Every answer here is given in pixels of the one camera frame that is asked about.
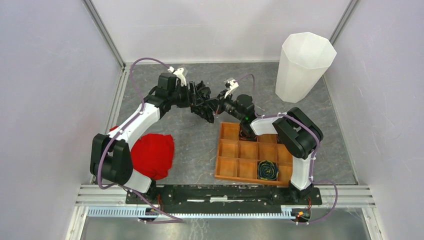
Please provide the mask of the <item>black trash bag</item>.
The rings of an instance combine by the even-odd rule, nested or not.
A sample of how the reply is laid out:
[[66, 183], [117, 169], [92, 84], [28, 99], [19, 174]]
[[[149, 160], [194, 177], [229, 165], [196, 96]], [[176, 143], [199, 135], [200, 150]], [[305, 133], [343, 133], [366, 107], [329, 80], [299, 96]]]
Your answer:
[[197, 106], [190, 107], [190, 112], [206, 120], [208, 123], [213, 124], [215, 122], [214, 112], [215, 103], [214, 98], [210, 97], [211, 89], [207, 87], [203, 81], [195, 84], [197, 93]]

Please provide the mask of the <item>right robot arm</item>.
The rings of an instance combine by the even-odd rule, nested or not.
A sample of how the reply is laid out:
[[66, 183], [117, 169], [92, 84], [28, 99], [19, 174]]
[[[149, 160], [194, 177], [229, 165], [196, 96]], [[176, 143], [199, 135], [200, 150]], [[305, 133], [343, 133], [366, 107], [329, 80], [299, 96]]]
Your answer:
[[233, 100], [231, 94], [225, 96], [223, 92], [210, 104], [216, 114], [226, 112], [240, 121], [238, 137], [241, 140], [253, 141], [262, 135], [276, 134], [292, 156], [289, 199], [302, 204], [309, 198], [314, 187], [314, 160], [324, 135], [303, 111], [293, 107], [276, 115], [258, 115], [250, 95], [240, 94]]

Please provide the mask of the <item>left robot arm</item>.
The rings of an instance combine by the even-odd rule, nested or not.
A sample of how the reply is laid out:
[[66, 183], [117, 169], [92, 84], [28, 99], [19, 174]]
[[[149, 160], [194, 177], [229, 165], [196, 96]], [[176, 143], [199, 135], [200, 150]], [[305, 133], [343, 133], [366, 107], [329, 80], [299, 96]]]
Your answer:
[[145, 131], [173, 106], [192, 106], [194, 101], [186, 75], [187, 70], [183, 67], [170, 67], [167, 72], [161, 73], [154, 90], [142, 99], [129, 118], [109, 133], [98, 133], [93, 138], [90, 172], [101, 189], [123, 186], [138, 191], [137, 196], [145, 204], [156, 200], [157, 190], [151, 186], [152, 178], [134, 168], [131, 150]]

